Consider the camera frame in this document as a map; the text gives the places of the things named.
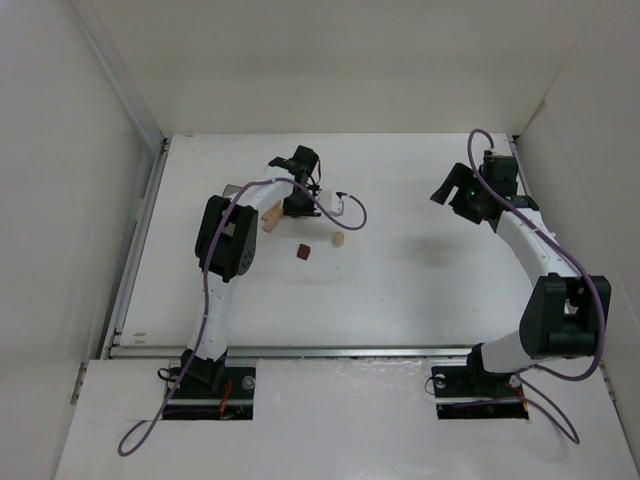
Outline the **long light wooden block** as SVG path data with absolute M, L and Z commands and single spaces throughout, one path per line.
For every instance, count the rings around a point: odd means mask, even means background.
M 282 218 L 283 208 L 281 202 L 277 202 L 267 209 L 261 216 L 263 221 L 262 230 L 271 233 Z

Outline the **light wooden cylinder block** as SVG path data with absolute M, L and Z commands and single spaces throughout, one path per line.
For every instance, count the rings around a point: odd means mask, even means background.
M 332 237 L 332 243 L 335 247 L 342 247 L 345 243 L 345 234 L 343 232 L 336 232 Z

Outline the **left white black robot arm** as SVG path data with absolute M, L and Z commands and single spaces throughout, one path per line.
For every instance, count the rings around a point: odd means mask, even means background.
M 255 259 L 258 221 L 271 208 L 312 216 L 313 202 L 305 191 L 318 163 L 314 150 L 299 146 L 292 157 L 271 160 L 260 178 L 236 193 L 207 201 L 195 244 L 204 297 L 181 356 L 186 383 L 214 392 L 224 382 L 231 304 L 240 277 Z

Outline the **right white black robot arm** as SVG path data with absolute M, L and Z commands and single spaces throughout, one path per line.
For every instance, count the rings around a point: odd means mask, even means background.
M 516 331 L 473 346 L 466 380 L 480 395 L 548 359 L 601 357 L 611 299 L 603 276 L 588 276 L 544 224 L 537 203 L 518 192 L 517 161 L 485 151 L 478 170 L 455 164 L 432 195 L 475 224 L 486 222 L 514 253 L 532 285 Z

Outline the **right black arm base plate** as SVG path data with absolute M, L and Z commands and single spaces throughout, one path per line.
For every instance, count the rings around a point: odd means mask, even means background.
M 512 373 L 475 374 L 465 365 L 434 364 L 431 376 L 439 399 L 503 398 L 518 390 L 511 384 Z

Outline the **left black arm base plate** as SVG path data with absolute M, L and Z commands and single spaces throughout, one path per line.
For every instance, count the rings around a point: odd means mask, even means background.
M 232 401 L 249 401 L 254 397 L 256 367 L 198 366 L 197 359 L 191 364 L 180 383 L 173 400 L 222 400 L 226 394 Z

